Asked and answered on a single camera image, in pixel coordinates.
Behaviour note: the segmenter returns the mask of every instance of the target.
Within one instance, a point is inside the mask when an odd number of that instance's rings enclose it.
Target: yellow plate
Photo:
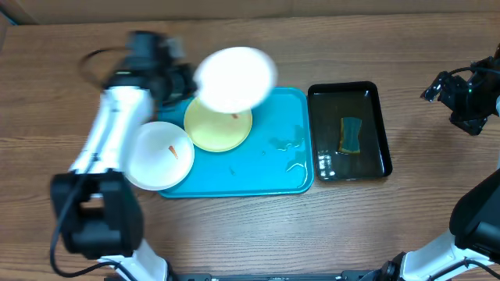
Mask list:
[[[184,130],[193,143],[206,151],[223,152],[240,145],[252,128],[252,111],[213,112],[195,98],[187,107]]]

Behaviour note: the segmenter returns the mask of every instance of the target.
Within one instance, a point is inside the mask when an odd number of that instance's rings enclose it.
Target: black tray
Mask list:
[[[312,85],[308,91],[316,174],[320,180],[357,180],[392,173],[377,86],[372,82]],[[360,153],[338,152],[342,117],[362,120]]]

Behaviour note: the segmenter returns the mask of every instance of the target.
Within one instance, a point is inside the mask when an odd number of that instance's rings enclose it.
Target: white bowl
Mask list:
[[[164,190],[182,181],[195,160],[188,134],[168,122],[142,125],[134,141],[125,177],[145,190]]]

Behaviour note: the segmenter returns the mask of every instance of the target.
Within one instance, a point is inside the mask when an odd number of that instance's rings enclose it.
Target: wooden table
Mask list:
[[[77,157],[98,108],[99,91],[77,62],[125,44],[128,31],[181,36],[195,65],[221,48],[261,48],[279,85],[304,92],[317,83],[378,86],[394,165],[387,179],[317,180],[295,196],[137,192],[158,255],[178,272],[228,275],[374,269],[443,233],[455,203],[495,170],[500,121],[470,137],[446,107],[419,96],[440,71],[493,55],[498,26],[498,13],[462,13],[10,27],[0,54],[0,279],[58,279],[48,265],[48,183]],[[94,67],[105,73],[120,56],[102,55]],[[58,259],[68,271],[92,264],[63,247]],[[460,279],[491,277],[474,270]]]

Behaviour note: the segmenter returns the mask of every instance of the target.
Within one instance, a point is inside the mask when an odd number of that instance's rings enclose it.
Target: black mount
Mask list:
[[[453,209],[455,245],[500,263],[500,169],[465,194]]]
[[[66,173],[52,178],[50,195],[57,217],[82,176]],[[90,201],[92,194],[102,195],[102,207],[81,205]],[[87,175],[62,224],[61,235],[68,252],[87,259],[114,254],[130,257],[144,236],[144,220],[124,175],[113,171]]]

